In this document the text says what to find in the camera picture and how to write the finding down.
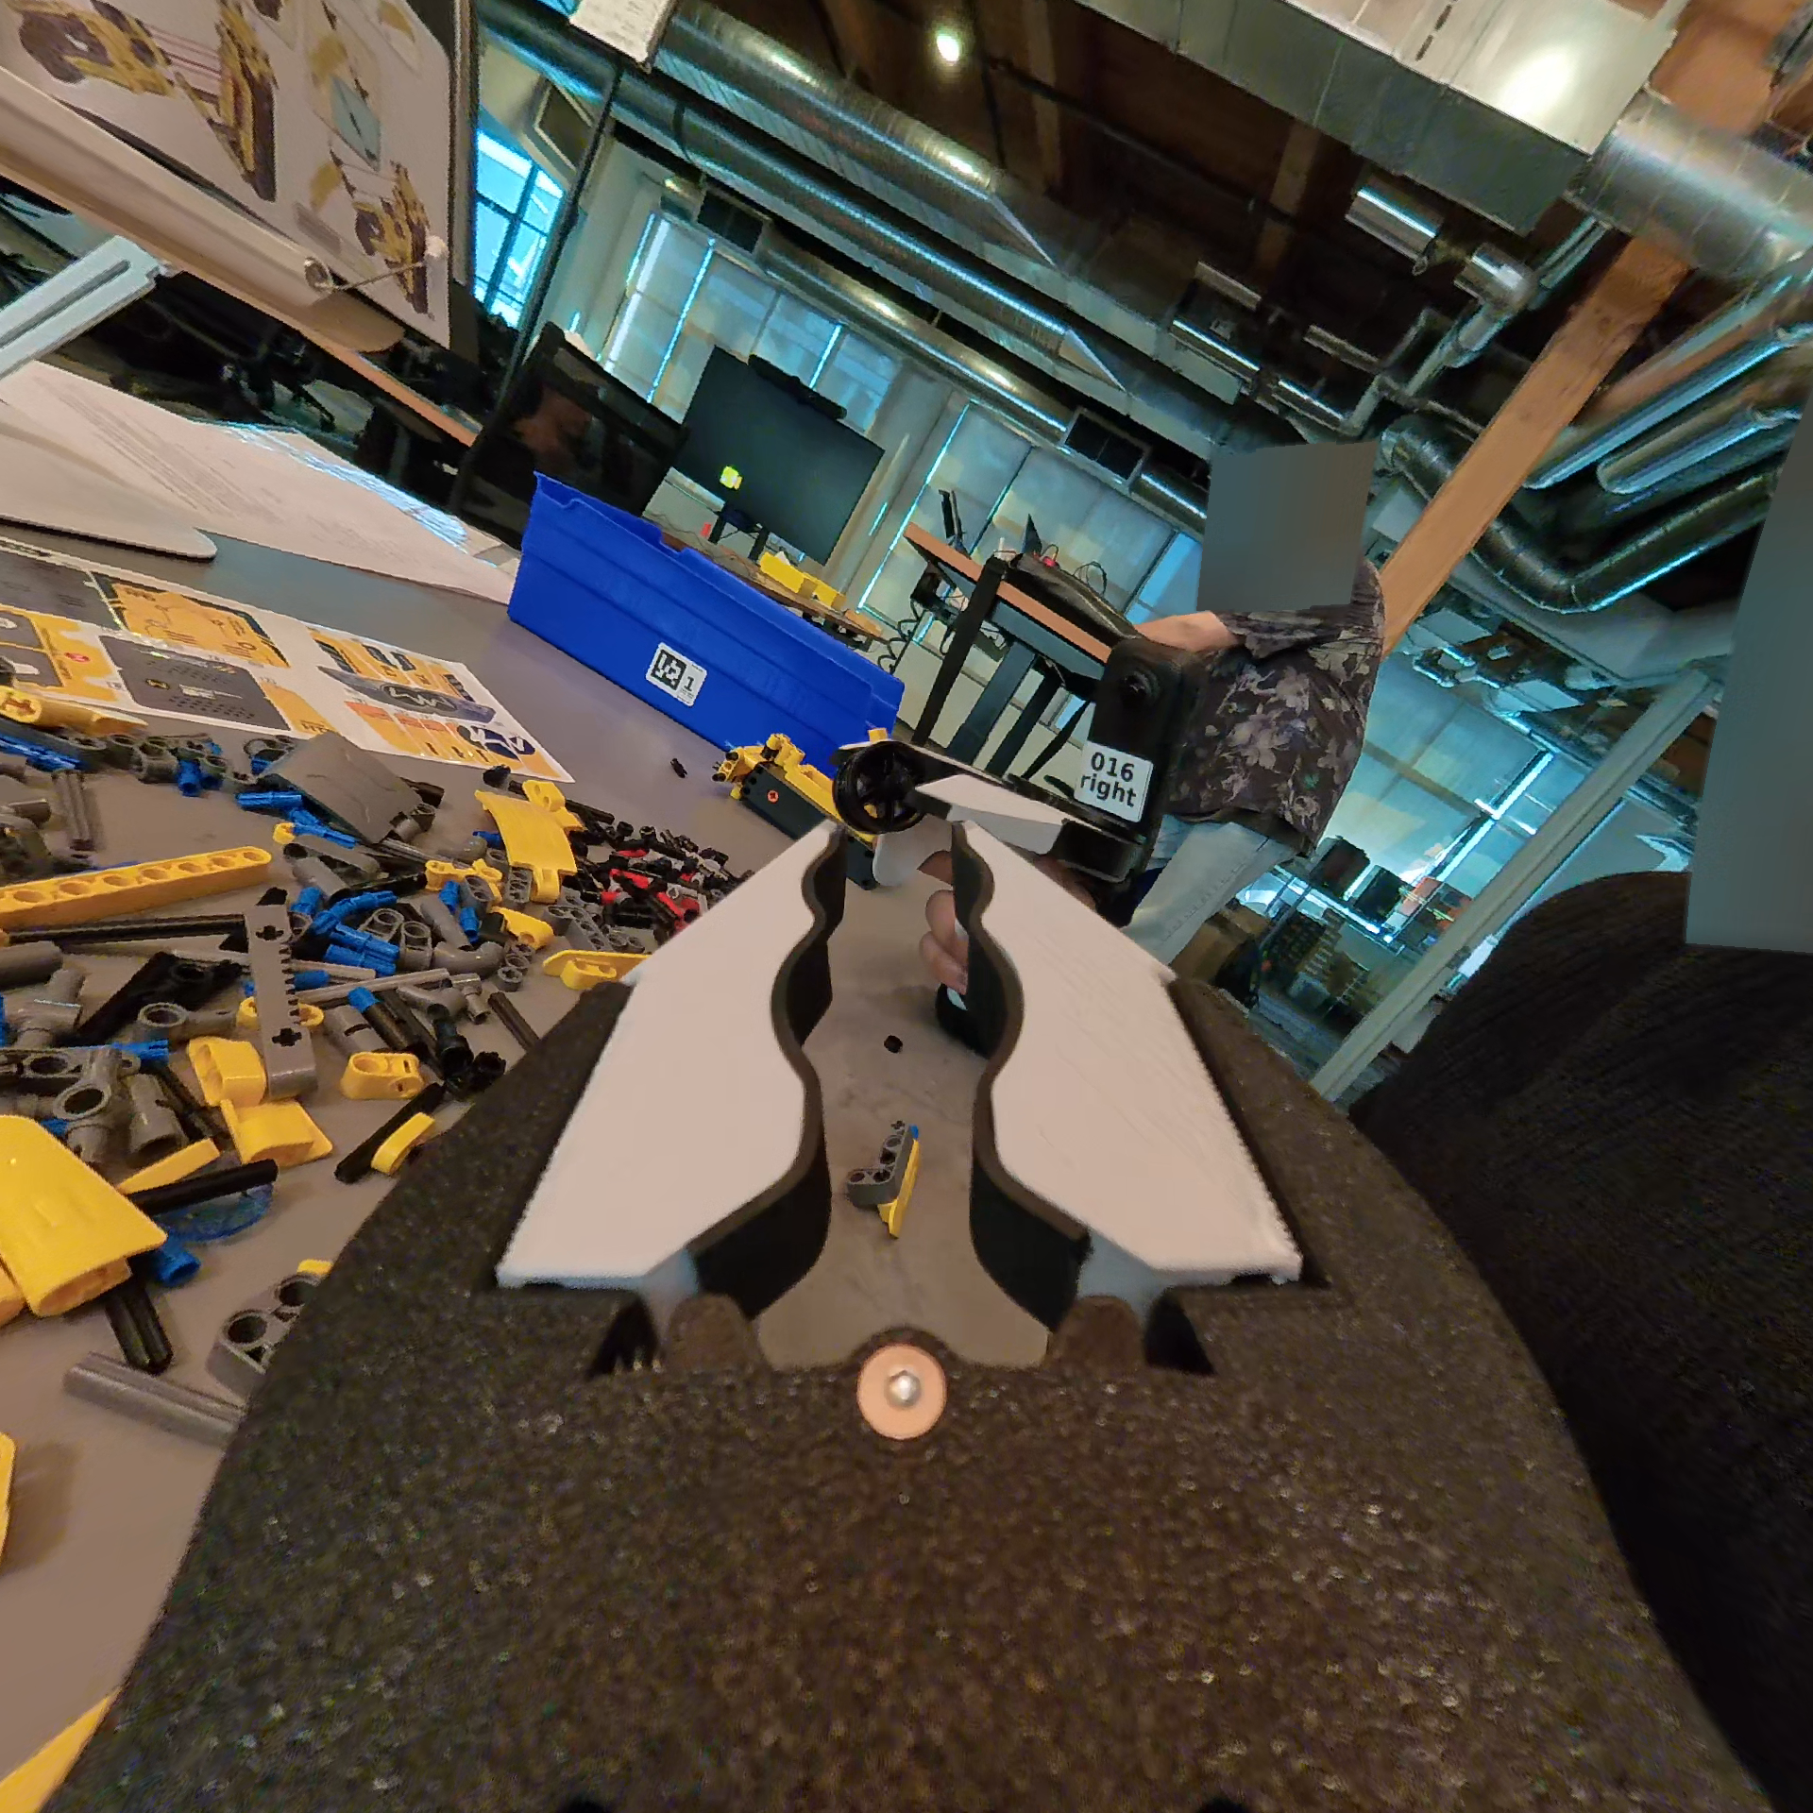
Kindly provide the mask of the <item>blue storage bin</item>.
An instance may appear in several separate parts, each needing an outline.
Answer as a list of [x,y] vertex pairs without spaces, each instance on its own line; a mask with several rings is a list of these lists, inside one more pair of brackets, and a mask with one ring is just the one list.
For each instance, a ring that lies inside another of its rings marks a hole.
[[830,770],[892,733],[900,680],[823,627],[672,549],[658,527],[549,476],[536,479],[509,619],[719,750],[787,736]]

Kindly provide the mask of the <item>instruction page on stand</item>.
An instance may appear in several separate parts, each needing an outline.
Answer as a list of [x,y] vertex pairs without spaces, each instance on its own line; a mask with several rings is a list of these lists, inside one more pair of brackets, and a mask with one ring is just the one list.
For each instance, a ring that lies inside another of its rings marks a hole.
[[5,2],[3,177],[316,343],[445,349],[473,4]]

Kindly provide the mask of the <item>small yellow grey pin assembly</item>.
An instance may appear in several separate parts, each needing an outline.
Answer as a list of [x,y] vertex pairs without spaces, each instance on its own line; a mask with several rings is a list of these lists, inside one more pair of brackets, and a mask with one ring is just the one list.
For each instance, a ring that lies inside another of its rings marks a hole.
[[881,1229],[896,1239],[911,1203],[919,1167],[919,1125],[894,1120],[879,1144],[875,1159],[845,1174],[845,1195],[855,1208],[872,1212]]

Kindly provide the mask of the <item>dark screen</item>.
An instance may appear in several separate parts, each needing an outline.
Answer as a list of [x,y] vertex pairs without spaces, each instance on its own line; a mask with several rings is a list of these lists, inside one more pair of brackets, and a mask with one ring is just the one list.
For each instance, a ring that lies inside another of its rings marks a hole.
[[541,481],[641,517],[685,438],[683,423],[549,321],[464,451],[447,510],[509,547],[522,546]]

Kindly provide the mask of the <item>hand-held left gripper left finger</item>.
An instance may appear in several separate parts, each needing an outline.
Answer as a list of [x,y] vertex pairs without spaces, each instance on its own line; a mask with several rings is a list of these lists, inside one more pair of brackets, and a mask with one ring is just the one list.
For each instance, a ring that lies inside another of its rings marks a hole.
[[500,1288],[781,1297],[813,1269],[832,1182],[804,1042],[832,1004],[845,844],[813,827],[611,991]]

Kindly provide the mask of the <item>standing desk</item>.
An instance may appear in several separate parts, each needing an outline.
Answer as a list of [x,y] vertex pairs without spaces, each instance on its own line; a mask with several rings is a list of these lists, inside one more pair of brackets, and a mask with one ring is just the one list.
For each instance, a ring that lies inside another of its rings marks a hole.
[[[902,536],[917,551],[928,578],[966,585],[964,602],[947,629],[943,653],[909,742],[960,763],[976,763],[1032,672],[1036,687],[1030,699],[998,734],[983,768],[991,776],[1006,778],[1042,714],[1059,697],[1070,697],[1076,702],[1074,712],[1032,759],[1032,767],[1053,759],[1070,736],[1076,716],[1093,704],[1110,649],[1134,634],[1134,627],[1079,580],[1053,564],[1038,559],[1021,564],[1015,555],[976,561],[917,525],[906,525]],[[940,740],[940,714],[985,629],[1002,636],[1004,651],[960,725],[947,740]]]

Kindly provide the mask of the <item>white base pad with stand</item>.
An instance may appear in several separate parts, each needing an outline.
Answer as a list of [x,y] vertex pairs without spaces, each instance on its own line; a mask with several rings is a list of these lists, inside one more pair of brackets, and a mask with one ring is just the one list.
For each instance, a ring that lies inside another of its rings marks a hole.
[[[175,270],[228,289],[271,315],[350,302],[328,264],[122,138],[1,72],[1,170],[33,194],[113,228],[1,310],[1,377],[60,351],[143,300]],[[190,561],[214,542],[169,504],[3,404],[1,515],[22,529]]]

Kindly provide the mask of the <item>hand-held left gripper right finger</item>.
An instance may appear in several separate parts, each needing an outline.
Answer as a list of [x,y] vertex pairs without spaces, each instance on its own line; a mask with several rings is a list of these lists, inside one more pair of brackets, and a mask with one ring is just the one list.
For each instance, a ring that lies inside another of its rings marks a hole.
[[1300,1280],[1170,969],[985,827],[953,827],[951,876],[985,1052],[972,1178],[1044,1225],[974,1233],[1002,1290]]

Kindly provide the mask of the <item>wooden desk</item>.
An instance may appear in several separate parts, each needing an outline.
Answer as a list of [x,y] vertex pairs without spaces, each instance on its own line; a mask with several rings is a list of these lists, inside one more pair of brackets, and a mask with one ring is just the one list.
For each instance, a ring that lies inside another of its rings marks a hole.
[[711,564],[721,576],[736,578],[785,612],[792,614],[804,623],[817,625],[838,640],[857,648],[872,649],[885,646],[894,636],[894,629],[891,625],[849,604],[843,600],[843,597],[838,597],[836,602],[821,602],[811,597],[798,597],[772,583],[758,570],[758,563],[755,559],[749,559],[734,549],[726,549],[721,544],[704,540],[698,534],[677,532],[662,523],[656,523],[655,529],[660,542],[668,549],[690,551],[704,557],[706,563]]

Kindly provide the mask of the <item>printed instruction sheet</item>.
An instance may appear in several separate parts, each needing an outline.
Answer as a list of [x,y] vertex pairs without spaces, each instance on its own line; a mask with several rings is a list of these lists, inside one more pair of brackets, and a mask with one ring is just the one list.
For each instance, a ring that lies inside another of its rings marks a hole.
[[180,719],[345,736],[379,755],[570,782],[462,663],[3,538],[3,716],[69,731]]

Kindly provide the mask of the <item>black monitor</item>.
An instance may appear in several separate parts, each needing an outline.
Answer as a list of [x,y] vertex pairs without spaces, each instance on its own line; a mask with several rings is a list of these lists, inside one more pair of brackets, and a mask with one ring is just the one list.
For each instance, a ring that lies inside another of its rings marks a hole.
[[809,561],[826,563],[885,449],[843,410],[758,359],[713,347],[670,470]]

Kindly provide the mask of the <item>yellow toy vehicle build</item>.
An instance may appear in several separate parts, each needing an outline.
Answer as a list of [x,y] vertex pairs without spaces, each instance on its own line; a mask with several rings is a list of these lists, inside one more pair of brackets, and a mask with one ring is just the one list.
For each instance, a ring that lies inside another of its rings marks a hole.
[[819,821],[849,827],[834,804],[832,778],[813,767],[783,733],[724,750],[711,782],[792,840]]

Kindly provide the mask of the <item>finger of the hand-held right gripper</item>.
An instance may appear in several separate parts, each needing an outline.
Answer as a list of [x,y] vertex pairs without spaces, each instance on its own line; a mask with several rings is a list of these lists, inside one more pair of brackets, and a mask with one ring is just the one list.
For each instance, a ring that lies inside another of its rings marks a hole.
[[1013,850],[1015,857],[1030,863],[1057,852],[1066,833],[1081,831],[1083,821],[1070,812],[1010,812],[1010,810],[928,810],[911,827],[885,831],[872,844],[872,882],[883,889],[904,886],[921,865],[936,853],[949,855],[959,842],[957,827],[968,846],[964,857],[972,880],[993,878],[996,853],[977,853],[977,846],[993,840],[996,848]]
[[947,821],[968,814],[970,819],[1004,819],[1010,825],[1051,825],[1093,829],[1076,804],[1061,804],[1036,787],[1006,782],[974,765],[949,759],[919,746],[889,750],[900,819],[896,829],[913,829],[926,819]]

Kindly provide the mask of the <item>black toy wheel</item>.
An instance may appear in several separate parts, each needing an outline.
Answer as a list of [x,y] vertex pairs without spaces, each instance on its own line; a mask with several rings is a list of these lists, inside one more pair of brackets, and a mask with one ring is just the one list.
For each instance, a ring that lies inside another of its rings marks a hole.
[[898,835],[923,818],[913,802],[923,782],[923,761],[913,744],[896,736],[849,742],[834,753],[830,808],[851,833],[875,840]]

